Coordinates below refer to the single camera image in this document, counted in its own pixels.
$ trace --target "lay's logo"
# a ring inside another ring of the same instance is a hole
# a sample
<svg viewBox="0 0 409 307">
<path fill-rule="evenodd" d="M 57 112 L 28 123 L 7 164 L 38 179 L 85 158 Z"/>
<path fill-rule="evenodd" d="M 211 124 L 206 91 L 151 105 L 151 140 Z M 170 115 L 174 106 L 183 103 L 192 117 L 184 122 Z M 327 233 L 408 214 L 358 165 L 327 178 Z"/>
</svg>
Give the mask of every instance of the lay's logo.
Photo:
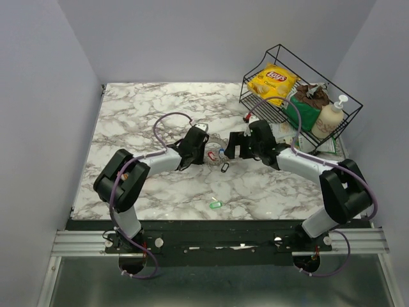
<svg viewBox="0 0 409 307">
<path fill-rule="evenodd" d="M 277 82 L 283 82 L 287 80 L 287 77 L 285 75 L 281 75 L 278 72 L 274 72 L 274 71 L 269 72 L 266 76 L 276 80 Z"/>
</svg>

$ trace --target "soap dispenser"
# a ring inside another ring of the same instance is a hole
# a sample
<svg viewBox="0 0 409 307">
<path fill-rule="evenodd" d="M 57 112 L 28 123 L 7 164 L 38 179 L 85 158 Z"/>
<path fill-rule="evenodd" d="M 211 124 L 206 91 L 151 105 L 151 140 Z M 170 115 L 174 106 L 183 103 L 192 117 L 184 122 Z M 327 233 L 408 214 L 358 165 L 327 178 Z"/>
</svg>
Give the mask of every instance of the soap dispenser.
<svg viewBox="0 0 409 307">
<path fill-rule="evenodd" d="M 339 101 L 322 108 L 311 132 L 319 139 L 325 139 L 344 119 L 343 103 L 348 101 L 346 95 L 340 95 Z"/>
</svg>

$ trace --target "green bag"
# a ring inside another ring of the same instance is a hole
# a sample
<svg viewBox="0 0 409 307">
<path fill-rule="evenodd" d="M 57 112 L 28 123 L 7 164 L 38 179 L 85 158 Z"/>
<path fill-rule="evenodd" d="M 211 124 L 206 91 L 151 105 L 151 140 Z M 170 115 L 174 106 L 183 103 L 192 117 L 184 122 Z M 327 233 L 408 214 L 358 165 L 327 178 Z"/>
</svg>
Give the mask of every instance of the green bag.
<svg viewBox="0 0 409 307">
<path fill-rule="evenodd" d="M 308 104 L 305 104 L 299 101 L 294 95 L 290 100 L 297 107 L 301 115 L 301 128 L 306 131 L 310 131 L 313 128 L 318 116 L 320 115 L 321 110 L 311 107 Z M 287 114 L 289 123 L 294 127 L 298 128 L 298 116 L 294 107 L 291 104 L 287 105 L 287 108 L 283 108 L 285 114 Z"/>
</svg>

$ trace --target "white pump head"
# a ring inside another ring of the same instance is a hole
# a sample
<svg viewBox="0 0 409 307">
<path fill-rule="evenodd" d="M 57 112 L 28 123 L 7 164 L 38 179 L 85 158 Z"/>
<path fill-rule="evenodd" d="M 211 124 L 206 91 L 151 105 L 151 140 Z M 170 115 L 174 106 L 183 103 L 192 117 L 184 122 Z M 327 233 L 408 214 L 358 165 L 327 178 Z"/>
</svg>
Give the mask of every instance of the white pump head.
<svg viewBox="0 0 409 307">
<path fill-rule="evenodd" d="M 334 112 L 341 112 L 343 109 L 343 103 L 348 101 L 348 97 L 346 95 L 340 95 L 338 97 L 339 101 L 332 105 L 332 110 Z"/>
</svg>

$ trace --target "green object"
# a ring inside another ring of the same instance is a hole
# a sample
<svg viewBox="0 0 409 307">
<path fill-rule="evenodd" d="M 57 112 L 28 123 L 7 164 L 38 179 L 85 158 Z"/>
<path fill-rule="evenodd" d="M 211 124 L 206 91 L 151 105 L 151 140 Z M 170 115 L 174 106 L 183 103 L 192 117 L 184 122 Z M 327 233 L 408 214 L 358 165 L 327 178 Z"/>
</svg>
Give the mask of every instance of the green object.
<svg viewBox="0 0 409 307">
<path fill-rule="evenodd" d="M 210 203 L 210 208 L 211 209 L 217 209 L 223 206 L 223 203 L 221 201 L 214 201 L 213 203 Z"/>
<path fill-rule="evenodd" d="M 313 128 L 318 116 L 320 115 L 321 110 L 311 107 L 308 104 L 299 101 L 294 96 L 289 100 L 297 107 L 301 115 L 301 128 L 305 131 L 310 131 Z M 294 107 L 291 104 L 288 104 L 287 109 L 283 109 L 284 113 L 287 114 L 289 123 L 294 127 L 298 128 L 298 116 Z"/>
</svg>

